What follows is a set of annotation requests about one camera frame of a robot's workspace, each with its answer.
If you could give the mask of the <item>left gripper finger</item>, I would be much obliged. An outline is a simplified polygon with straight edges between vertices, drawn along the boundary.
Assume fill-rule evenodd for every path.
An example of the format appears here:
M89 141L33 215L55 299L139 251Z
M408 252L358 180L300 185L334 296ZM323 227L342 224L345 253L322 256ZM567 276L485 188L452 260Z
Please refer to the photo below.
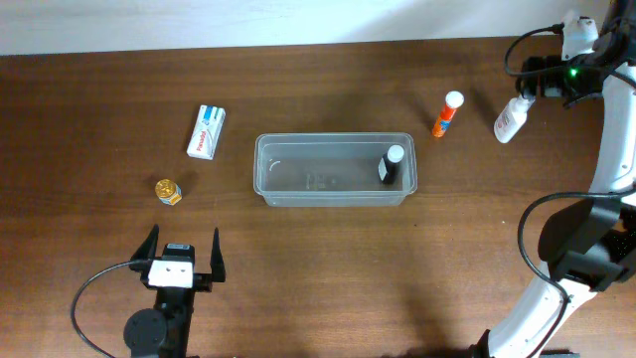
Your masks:
M148 234L148 237L130 258L132 261L130 269L132 271L146 271L150 268L152 261L155 259L158 237L159 226L155 224Z
M225 262L220 245L220 231L215 228L213 235L213 247L210 258L211 278L210 282L225 282L227 278Z

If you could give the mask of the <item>white spray bottle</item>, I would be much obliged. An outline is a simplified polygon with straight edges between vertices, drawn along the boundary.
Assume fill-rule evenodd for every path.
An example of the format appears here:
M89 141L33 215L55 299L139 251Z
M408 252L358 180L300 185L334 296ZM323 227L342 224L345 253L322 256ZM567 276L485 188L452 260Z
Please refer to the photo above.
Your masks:
M511 98L494 123L494 134L499 142L508 143L526 123L528 112L535 102L533 96L521 94Z

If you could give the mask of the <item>dark bottle white cap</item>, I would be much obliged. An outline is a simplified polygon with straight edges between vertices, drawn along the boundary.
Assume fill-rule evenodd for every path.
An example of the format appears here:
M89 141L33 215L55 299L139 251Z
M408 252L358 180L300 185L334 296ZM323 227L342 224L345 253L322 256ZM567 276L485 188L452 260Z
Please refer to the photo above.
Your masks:
M395 183L404 154L404 148L395 144L382 156L378 166L378 173L383 184L392 185Z

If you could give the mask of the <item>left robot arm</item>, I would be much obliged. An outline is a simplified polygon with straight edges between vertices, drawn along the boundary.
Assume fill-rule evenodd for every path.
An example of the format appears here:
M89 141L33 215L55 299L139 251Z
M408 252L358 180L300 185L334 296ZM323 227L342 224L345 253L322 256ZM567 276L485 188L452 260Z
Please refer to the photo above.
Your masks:
M159 227L132 255L131 269L143 285L156 292L151 308L135 312L126 322L123 338L133 357L185 357L195 295L210 292L215 282L226 280L220 233L214 231L209 272L195 272L195 248L168 244L157 256Z

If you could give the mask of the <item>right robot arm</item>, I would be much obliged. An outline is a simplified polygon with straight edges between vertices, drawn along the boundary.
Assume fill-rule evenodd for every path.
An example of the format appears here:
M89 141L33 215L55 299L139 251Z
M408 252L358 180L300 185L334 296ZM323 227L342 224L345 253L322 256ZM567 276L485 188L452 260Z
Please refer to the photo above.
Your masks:
M528 112L539 96L564 98L566 106L594 97L603 101L598 160L586 192L557 192L530 204L521 216L518 248L530 214L540 205L569 199L542 229L541 262L511 313L468 349L470 357L539 357L564 322L615 282L635 274L635 2L613 1L605 20L575 13L549 27L559 35L558 56L530 57L515 78L518 97L502 116Z

